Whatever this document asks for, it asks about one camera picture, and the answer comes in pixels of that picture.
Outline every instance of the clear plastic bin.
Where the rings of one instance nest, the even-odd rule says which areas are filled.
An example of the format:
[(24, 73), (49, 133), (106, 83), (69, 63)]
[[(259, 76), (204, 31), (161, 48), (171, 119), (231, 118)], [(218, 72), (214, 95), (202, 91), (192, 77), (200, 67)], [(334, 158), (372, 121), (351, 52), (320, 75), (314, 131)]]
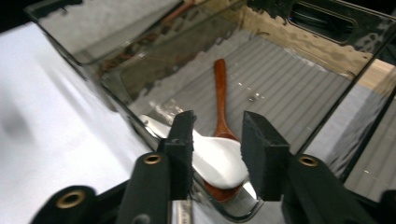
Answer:
[[(245, 110), (264, 115), (290, 143), (292, 153), (304, 151), (396, 28), (387, 15), (319, 0), (261, 5), (205, 1), (168, 25), (165, 33), (158, 33), (164, 29), (160, 25), (142, 36), (163, 42), (138, 51), (102, 77), (106, 92), (134, 130), (155, 148), (138, 116), (171, 125), (177, 113), (193, 110), (195, 130), (212, 136), (217, 120), (213, 63), (223, 58), (231, 130), (241, 138)], [(197, 191), (205, 192), (199, 176), (195, 180)], [(232, 203), (205, 197), (209, 200), (196, 200), (210, 202), (231, 221), (254, 222), (260, 206), (272, 206), (252, 198), (247, 186)], [(267, 211), (282, 217), (280, 211)]]
[(46, 0), (25, 11), (91, 90), (114, 109), (100, 87), (101, 75), (114, 66), (108, 60), (181, 5), (179, 0)]

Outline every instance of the spoon handle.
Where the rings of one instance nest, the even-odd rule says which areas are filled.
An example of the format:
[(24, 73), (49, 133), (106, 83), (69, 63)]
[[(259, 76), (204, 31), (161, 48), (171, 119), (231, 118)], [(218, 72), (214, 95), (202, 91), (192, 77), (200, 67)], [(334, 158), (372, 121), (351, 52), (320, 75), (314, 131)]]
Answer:
[(237, 140), (237, 137), (229, 129), (225, 116), (227, 74), (224, 59), (215, 61), (215, 80), (218, 107), (218, 124), (216, 126), (215, 136)]

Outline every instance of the brass screw insert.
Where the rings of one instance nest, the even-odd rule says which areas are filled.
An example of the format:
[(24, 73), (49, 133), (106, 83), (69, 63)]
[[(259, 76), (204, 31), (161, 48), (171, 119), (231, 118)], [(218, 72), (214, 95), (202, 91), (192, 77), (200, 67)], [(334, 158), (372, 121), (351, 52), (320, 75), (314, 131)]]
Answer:
[(152, 165), (160, 162), (163, 158), (159, 155), (149, 155), (144, 159), (145, 164)]
[(76, 189), (71, 192), (66, 193), (57, 202), (56, 206), (62, 209), (71, 208), (85, 199), (85, 193), (81, 189)]
[(306, 166), (317, 166), (318, 161), (315, 160), (314, 158), (307, 157), (307, 156), (301, 156), (298, 158), (298, 161)]

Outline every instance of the ribbed plastic surface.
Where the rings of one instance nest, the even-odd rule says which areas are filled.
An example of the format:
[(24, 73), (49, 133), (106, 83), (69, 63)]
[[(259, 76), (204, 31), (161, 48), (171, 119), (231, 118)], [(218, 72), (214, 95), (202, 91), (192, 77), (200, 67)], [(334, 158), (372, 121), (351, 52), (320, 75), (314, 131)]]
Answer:
[(345, 186), (379, 201), (384, 190), (396, 189), (396, 100), (393, 100)]
[[(198, 117), (194, 128), (212, 135), (217, 119), (213, 62), (219, 57), (227, 63), (226, 110), (232, 131), (241, 137), (244, 110), (262, 114), (290, 143), (292, 152), (302, 146), (350, 83), (261, 37), (248, 40), (246, 34), (236, 34), (159, 81), (157, 90), (131, 108), (168, 122), (181, 111), (194, 110)], [(177, 93), (162, 101), (169, 90)]]

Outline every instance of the wooden spoon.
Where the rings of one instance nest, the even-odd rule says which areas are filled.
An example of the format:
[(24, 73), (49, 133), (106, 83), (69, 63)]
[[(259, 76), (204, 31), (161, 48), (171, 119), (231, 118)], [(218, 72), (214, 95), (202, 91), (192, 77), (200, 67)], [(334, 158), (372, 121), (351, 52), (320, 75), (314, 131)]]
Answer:
[[(216, 80), (216, 95), (217, 95), (217, 107), (218, 107), (218, 124), (215, 130), (215, 137), (229, 138), (238, 141), (238, 138), (233, 134), (227, 125), (225, 118), (225, 96), (227, 86), (227, 74), (226, 65), (224, 59), (218, 59), (215, 61), (215, 80)], [(242, 187), (237, 186), (233, 189), (218, 189), (210, 184), (205, 183), (207, 191), (219, 202), (223, 203), (230, 200)]]

